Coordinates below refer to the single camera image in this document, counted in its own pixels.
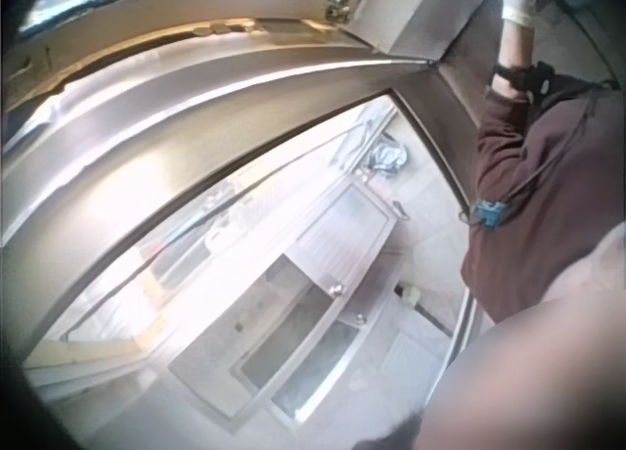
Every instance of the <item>white glove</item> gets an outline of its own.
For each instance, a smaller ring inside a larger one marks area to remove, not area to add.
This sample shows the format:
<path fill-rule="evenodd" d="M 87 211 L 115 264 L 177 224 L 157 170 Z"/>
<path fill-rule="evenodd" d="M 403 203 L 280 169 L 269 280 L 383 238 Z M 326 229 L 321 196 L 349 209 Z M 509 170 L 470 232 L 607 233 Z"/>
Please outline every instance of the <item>white glove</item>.
<path fill-rule="evenodd" d="M 526 27 L 534 26 L 537 0 L 504 0 L 502 18 Z"/>

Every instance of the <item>brown sweater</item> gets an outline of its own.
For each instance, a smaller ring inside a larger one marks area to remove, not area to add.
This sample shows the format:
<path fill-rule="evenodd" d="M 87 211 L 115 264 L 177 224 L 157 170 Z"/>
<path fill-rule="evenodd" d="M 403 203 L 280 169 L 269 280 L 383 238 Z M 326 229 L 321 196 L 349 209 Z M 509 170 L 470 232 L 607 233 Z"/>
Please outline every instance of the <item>brown sweater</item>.
<path fill-rule="evenodd" d="M 622 93 L 560 102 L 526 133 L 528 113 L 528 102 L 489 90 L 478 135 L 479 200 L 501 201 L 559 155 L 501 226 L 470 228 L 463 278 L 496 322 L 539 303 L 560 272 L 625 218 Z"/>

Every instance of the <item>brown sleeve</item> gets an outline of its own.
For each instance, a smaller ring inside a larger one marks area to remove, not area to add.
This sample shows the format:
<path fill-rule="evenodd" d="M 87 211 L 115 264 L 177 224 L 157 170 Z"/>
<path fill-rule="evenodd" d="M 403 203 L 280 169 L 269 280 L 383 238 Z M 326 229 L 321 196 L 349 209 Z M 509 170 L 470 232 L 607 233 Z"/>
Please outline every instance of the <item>brown sleeve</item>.
<path fill-rule="evenodd" d="M 474 174 L 477 198 L 494 203 L 508 194 L 526 172 L 520 164 L 524 160 L 522 147 L 530 105 L 525 99 L 505 98 L 491 88 L 486 100 Z"/>

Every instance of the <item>hand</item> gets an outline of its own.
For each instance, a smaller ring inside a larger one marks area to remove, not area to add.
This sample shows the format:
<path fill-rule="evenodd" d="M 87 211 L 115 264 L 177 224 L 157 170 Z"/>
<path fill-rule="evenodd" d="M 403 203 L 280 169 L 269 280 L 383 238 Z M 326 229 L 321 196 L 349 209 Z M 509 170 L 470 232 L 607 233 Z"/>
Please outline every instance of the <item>hand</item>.
<path fill-rule="evenodd" d="M 504 0 L 502 18 L 525 27 L 533 27 L 537 0 Z"/>

